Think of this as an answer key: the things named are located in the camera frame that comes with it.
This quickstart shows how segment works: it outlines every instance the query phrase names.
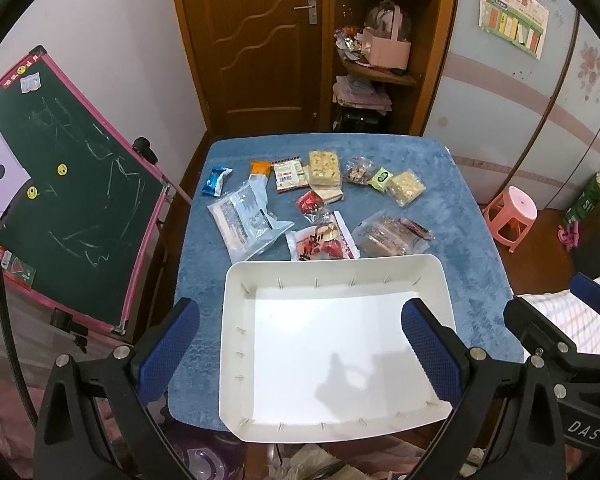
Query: white plastic tray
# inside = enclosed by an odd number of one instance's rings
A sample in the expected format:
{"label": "white plastic tray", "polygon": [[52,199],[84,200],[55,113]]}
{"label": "white plastic tray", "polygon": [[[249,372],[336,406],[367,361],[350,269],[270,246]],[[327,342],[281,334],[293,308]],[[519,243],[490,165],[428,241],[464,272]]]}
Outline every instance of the white plastic tray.
{"label": "white plastic tray", "polygon": [[431,254],[241,262],[227,272],[220,419],[247,442],[333,442],[446,418],[400,325],[421,297],[456,329]]}

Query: green chalkboard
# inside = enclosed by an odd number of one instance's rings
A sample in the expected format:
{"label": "green chalkboard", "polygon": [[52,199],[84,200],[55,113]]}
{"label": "green chalkboard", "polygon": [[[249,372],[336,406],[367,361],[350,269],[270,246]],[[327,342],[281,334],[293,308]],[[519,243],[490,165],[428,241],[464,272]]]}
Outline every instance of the green chalkboard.
{"label": "green chalkboard", "polygon": [[124,325],[127,289],[163,182],[42,47],[0,81],[0,132],[31,176],[5,217],[0,245],[36,270],[34,291]]}

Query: blue tablecloth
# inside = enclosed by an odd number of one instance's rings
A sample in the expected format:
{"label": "blue tablecloth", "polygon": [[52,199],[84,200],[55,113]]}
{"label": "blue tablecloth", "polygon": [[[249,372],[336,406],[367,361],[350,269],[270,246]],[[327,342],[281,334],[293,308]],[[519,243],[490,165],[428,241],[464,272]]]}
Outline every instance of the blue tablecloth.
{"label": "blue tablecloth", "polygon": [[[286,156],[307,159],[310,150],[335,150],[341,167],[350,156],[363,155],[395,173],[411,168],[427,190],[405,208],[370,186],[343,183],[339,210],[352,230],[378,210],[408,216],[435,236],[429,251],[445,269],[458,335],[467,346],[481,346],[492,357],[522,361],[522,346],[505,328],[502,311],[510,300],[509,282],[493,239],[474,197],[442,144],[421,137],[385,134],[295,134],[216,142],[206,158],[193,200],[180,257],[177,301],[195,300],[200,306],[198,335],[183,357],[169,385],[171,414],[187,424],[226,430],[218,415],[220,327],[224,278],[231,264],[211,213],[214,198],[200,195],[212,166],[234,172],[223,191],[237,189],[250,172],[251,160],[277,160]],[[276,193],[275,179],[267,186],[269,209],[296,228],[308,226],[295,200],[305,190]],[[285,237],[280,237],[258,260],[288,260]]]}

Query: door handle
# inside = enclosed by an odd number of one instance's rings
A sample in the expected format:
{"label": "door handle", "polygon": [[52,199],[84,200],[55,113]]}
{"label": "door handle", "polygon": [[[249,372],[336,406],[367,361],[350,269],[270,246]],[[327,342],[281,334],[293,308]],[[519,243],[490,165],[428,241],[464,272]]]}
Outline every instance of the door handle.
{"label": "door handle", "polygon": [[316,25],[318,23],[318,1],[307,0],[307,3],[309,5],[294,7],[294,10],[309,9],[309,25]]}

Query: stool seat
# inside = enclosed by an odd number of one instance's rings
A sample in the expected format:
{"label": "stool seat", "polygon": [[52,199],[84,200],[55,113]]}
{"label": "stool seat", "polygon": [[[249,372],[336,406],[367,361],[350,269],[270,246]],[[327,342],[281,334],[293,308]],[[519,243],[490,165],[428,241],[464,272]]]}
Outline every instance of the stool seat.
{"label": "stool seat", "polygon": [[[494,210],[496,215],[491,218],[490,213]],[[483,210],[483,215],[493,239],[507,246],[512,253],[538,217],[538,208],[528,194],[515,186],[509,186],[491,201]],[[515,240],[505,238],[500,233],[507,225],[516,234]]]}

